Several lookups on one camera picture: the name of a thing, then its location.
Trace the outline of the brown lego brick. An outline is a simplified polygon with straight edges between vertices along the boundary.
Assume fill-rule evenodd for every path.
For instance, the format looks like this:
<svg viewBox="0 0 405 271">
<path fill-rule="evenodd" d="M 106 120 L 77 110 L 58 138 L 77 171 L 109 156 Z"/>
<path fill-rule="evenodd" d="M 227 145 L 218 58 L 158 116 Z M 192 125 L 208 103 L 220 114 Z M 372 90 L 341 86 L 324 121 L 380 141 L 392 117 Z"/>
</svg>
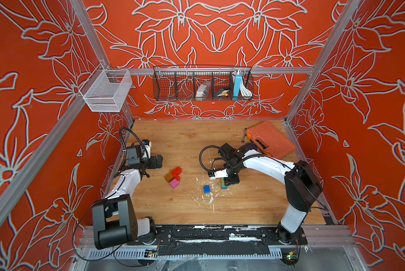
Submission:
<svg viewBox="0 0 405 271">
<path fill-rule="evenodd" d="M 164 176 L 165 180 L 167 182 L 171 182 L 173 179 L 175 179 L 174 175 L 172 175 L 171 173 L 168 173 Z"/>
</svg>

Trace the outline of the small red lego brick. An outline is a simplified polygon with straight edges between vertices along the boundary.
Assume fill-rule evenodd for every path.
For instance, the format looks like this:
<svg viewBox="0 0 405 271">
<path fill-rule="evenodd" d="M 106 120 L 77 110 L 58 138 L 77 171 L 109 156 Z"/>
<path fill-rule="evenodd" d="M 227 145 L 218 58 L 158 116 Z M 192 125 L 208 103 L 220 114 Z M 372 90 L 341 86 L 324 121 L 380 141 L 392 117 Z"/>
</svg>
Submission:
<svg viewBox="0 0 405 271">
<path fill-rule="evenodd" d="M 175 179 L 175 180 L 177 180 L 177 181 L 180 181 L 181 180 L 181 178 L 180 178 L 180 174 L 182 173 L 182 168 L 181 167 L 176 167 L 175 169 L 173 169 L 172 171 L 171 171 L 171 174 L 172 174 L 172 176 L 173 176 L 173 178 Z"/>
</svg>

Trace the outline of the small blue lego brick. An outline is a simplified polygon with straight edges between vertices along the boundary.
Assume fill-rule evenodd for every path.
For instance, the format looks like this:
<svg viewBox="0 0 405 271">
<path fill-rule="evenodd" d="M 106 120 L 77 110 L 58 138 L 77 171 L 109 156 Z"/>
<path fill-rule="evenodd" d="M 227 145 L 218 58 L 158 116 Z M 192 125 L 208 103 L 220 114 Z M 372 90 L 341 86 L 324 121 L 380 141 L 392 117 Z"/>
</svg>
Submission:
<svg viewBox="0 0 405 271">
<path fill-rule="evenodd" d="M 208 185 L 203 186 L 203 191 L 204 191 L 204 194 L 210 194 L 211 193 L 210 187 Z"/>
</svg>

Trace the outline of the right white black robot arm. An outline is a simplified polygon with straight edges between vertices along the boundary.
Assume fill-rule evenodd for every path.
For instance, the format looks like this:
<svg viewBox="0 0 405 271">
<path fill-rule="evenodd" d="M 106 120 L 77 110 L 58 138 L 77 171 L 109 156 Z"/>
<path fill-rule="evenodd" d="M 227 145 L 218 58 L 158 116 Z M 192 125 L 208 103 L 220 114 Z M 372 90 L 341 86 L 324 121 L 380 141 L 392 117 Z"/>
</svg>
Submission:
<svg viewBox="0 0 405 271">
<path fill-rule="evenodd" d="M 222 168 L 209 169 L 204 165 L 202 155 L 209 149 L 218 150 L 219 157 L 215 159 L 224 162 Z M 270 157 L 259 152 L 254 143 L 247 143 L 238 149 L 228 143 L 221 147 L 206 146 L 199 153 L 199 163 L 210 179 L 223 179 L 226 186 L 240 183 L 239 172 L 245 169 L 261 172 L 283 184 L 288 207 L 277 225 L 276 234 L 285 245 L 296 238 L 304 219 L 323 192 L 322 185 L 306 161 L 293 163 Z"/>
</svg>

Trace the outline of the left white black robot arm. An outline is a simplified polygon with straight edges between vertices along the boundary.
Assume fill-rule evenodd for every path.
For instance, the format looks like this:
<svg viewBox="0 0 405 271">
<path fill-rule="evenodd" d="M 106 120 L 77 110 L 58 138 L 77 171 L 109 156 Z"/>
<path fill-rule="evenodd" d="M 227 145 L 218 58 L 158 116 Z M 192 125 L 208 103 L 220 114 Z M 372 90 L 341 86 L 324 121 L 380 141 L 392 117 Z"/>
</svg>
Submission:
<svg viewBox="0 0 405 271">
<path fill-rule="evenodd" d="M 162 167 L 162 155 L 151 155 L 151 141 L 140 140 L 127 127 L 119 129 L 124 146 L 124 157 L 118 171 L 118 182 L 104 199 L 96 202 L 91 211 L 94 244 L 98 250 L 141 242 L 152 245 L 158 241 L 155 221 L 152 217 L 138 219 L 132 204 L 132 196 L 148 169 Z"/>
</svg>

